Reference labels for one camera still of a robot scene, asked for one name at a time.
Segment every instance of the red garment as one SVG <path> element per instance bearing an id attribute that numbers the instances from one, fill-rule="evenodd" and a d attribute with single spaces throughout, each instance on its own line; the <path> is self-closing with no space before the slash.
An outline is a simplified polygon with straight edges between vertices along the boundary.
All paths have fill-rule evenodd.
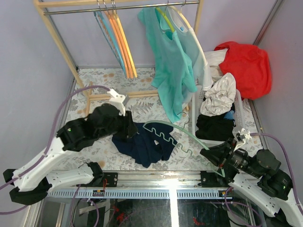
<path id="1" fill-rule="evenodd" d="M 228 48 L 224 61 L 219 65 L 223 74 L 230 72 L 236 79 L 241 97 L 256 99 L 271 90 L 271 72 L 266 51 L 251 44 L 226 42 L 214 50 Z"/>

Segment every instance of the floral tablecloth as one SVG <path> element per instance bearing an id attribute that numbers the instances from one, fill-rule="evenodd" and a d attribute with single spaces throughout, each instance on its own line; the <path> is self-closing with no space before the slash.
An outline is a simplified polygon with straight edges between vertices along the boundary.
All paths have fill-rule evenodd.
<path id="1" fill-rule="evenodd" d="M 118 93 L 125 94 L 130 91 L 154 90 L 150 85 L 154 78 L 154 68 L 137 69 L 138 78 L 126 79 L 121 69 L 81 69 L 79 75 L 85 85 L 90 81 L 94 85 L 104 85 L 108 88 L 114 88 Z M 102 89 L 95 89 L 93 94 L 105 94 Z M 90 112 L 104 103 L 105 101 L 94 101 L 90 105 Z M 257 132 L 256 124 L 251 112 L 248 100 L 243 100 L 243 108 L 245 114 L 246 128 L 250 132 Z M 79 117 L 84 117 L 84 109 L 86 107 L 86 98 L 83 94 L 74 96 L 71 100 L 69 112 L 66 121 L 70 121 Z M 134 122 L 146 122 L 148 120 L 169 121 L 158 96 L 131 98 L 126 104 L 126 109 L 131 110 Z M 188 121 L 188 117 L 183 114 L 182 119 L 176 124 L 182 126 Z M 191 131 L 191 122 L 185 125 L 188 131 Z M 206 166 L 208 161 L 199 155 L 202 148 L 201 145 L 194 142 L 188 135 L 174 129 L 171 135 L 184 145 L 185 149 L 190 148 L 193 154 L 184 153 L 180 149 L 175 148 L 168 161 L 159 161 L 151 164 L 149 168 L 135 163 L 134 159 L 119 153 L 117 148 L 111 141 L 111 136 L 98 140 L 92 147 L 85 148 L 81 152 L 76 152 L 72 157 L 63 160 L 57 167 L 57 170 L 69 170 L 77 168 L 85 162 L 98 162 L 103 170 L 150 170 L 150 171 L 186 171 L 186 170 L 208 170 Z M 258 137 L 253 138 L 242 147 L 247 150 L 250 155 L 254 155 L 262 148 L 261 141 Z"/>

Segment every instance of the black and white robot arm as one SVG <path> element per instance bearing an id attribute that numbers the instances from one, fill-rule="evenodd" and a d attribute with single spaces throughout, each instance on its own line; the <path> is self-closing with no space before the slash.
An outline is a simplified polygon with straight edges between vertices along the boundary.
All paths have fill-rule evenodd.
<path id="1" fill-rule="evenodd" d="M 253 157 L 239 149 L 250 139 L 250 133 L 244 129 L 237 134 L 237 139 L 229 139 L 210 150 L 202 149 L 200 154 L 221 169 L 229 186 L 247 196 L 268 217 L 285 216 L 289 225 L 303 227 L 299 210 L 302 204 L 295 201 L 292 179 L 280 169 L 281 162 L 267 149 L 259 150 Z M 240 171 L 259 179 L 257 186 Z"/>
<path id="2" fill-rule="evenodd" d="M 13 183 L 15 188 L 10 191 L 13 202 L 24 205 L 34 204 L 44 199 L 49 192 L 77 184 L 101 183 L 104 177 L 98 163 L 90 162 L 69 171 L 53 171 L 63 159 L 75 155 L 83 148 L 109 135 L 117 135 L 123 139 L 137 133 L 130 111 L 125 111 L 124 103 L 128 97 L 111 89 L 109 104 L 103 104 L 86 118 L 78 118 L 67 122 L 58 130 L 53 138 L 47 154 L 45 149 L 30 162 L 19 169 L 8 169 L 3 175 L 6 182 L 17 178 Z M 40 158 L 42 161 L 28 173 L 21 173 L 32 167 Z"/>

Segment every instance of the white plastic basket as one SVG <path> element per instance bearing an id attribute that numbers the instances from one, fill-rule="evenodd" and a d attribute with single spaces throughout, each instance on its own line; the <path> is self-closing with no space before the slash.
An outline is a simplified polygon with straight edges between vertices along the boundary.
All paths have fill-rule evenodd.
<path id="1" fill-rule="evenodd" d="M 198 120 L 198 116 L 201 114 L 200 108 L 201 108 L 203 99 L 205 97 L 205 91 L 202 90 L 202 86 L 197 85 L 197 89 L 198 89 L 198 91 L 194 93 L 193 99 L 192 99 L 192 133 L 193 133 L 193 135 L 195 135 L 196 131 L 198 130 L 196 123 Z M 233 129 L 233 132 L 234 132 L 234 134 L 236 134 L 242 128 L 246 128 L 241 94 L 240 94 L 240 91 L 238 91 L 238 90 L 236 90 L 236 97 L 235 97 L 234 104 L 235 104 L 235 113 L 234 113 L 233 117 L 236 121 L 237 126 Z M 219 145 L 224 142 L 224 141 L 215 141 L 215 140 L 201 140 L 201 141 L 203 143 L 205 143 L 208 147 L 213 147 L 215 145 Z"/>

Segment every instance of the white cloth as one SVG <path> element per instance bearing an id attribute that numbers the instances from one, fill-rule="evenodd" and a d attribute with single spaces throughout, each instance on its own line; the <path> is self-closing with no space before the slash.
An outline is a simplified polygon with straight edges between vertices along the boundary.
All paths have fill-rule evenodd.
<path id="1" fill-rule="evenodd" d="M 167 10 L 169 12 L 167 17 L 178 34 L 182 48 L 192 61 L 194 78 L 198 79 L 198 84 L 203 87 L 203 90 L 210 89 L 213 85 L 213 80 L 209 65 L 193 28 L 187 29 L 180 20 L 178 13 L 172 8 L 168 7 Z"/>
<path id="2" fill-rule="evenodd" d="M 210 117 L 226 113 L 230 111 L 235 96 L 236 80 L 228 72 L 205 92 L 206 100 L 202 103 L 200 112 Z"/>
<path id="3" fill-rule="evenodd" d="M 220 70 L 219 65 L 224 61 L 227 49 L 219 51 L 207 51 L 205 57 L 210 66 L 210 73 L 214 82 L 222 78 L 223 73 Z"/>

